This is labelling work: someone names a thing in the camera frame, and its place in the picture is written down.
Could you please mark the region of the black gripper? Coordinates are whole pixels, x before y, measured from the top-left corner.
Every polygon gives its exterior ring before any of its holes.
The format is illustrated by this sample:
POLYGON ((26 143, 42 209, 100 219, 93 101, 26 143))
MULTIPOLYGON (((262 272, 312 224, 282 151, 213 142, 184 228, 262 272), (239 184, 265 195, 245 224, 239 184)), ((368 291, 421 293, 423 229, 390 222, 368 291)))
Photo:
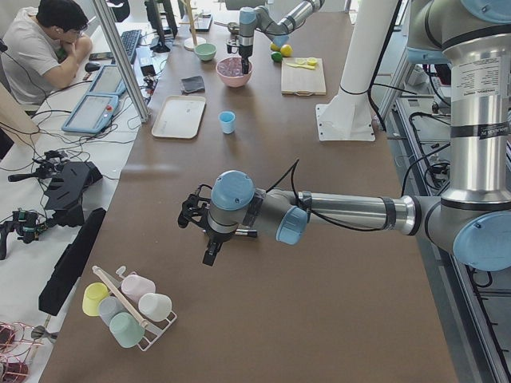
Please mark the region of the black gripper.
POLYGON ((211 228, 203 229, 203 232, 208 237, 208 245, 204 252, 203 264, 207 266, 213 266, 216 260, 216 256, 221 250, 223 243, 231 240, 236 233, 236 230, 221 233, 211 228))
POLYGON ((239 35, 239 54, 242 57, 242 73, 248 73, 250 69, 250 62, 248 58, 253 54, 254 35, 244 36, 239 35))

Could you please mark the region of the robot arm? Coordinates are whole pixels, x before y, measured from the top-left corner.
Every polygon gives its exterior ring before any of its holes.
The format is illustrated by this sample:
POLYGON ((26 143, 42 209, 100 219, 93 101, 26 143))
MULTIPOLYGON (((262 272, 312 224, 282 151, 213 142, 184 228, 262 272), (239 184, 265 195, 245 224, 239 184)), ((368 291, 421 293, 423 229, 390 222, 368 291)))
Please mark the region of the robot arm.
POLYGON ((301 1, 279 22, 271 18, 266 6, 242 7, 239 17, 239 48, 242 74, 248 74, 249 57, 253 54, 256 30, 266 35, 275 45, 281 47, 289 39, 289 34, 299 28, 306 19, 323 7, 323 0, 301 1))
POLYGON ((428 238, 478 270, 510 265, 510 193, 505 182, 510 75, 507 1, 415 1, 408 46, 439 52, 452 65, 450 185, 438 197, 398 199, 262 190, 243 172, 218 176, 203 208, 215 262, 238 226, 297 243, 309 218, 356 231, 397 230, 428 238))

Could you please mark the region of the white robot base pillar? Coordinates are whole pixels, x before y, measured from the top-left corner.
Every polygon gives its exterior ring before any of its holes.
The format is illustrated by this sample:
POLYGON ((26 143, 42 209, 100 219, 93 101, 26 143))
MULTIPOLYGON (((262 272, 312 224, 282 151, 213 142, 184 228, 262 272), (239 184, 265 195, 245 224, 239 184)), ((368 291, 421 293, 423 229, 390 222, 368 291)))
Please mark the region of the white robot base pillar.
POLYGON ((316 105, 321 141, 375 140, 369 92, 399 8, 397 0, 363 1, 360 5, 339 91, 329 103, 316 105))

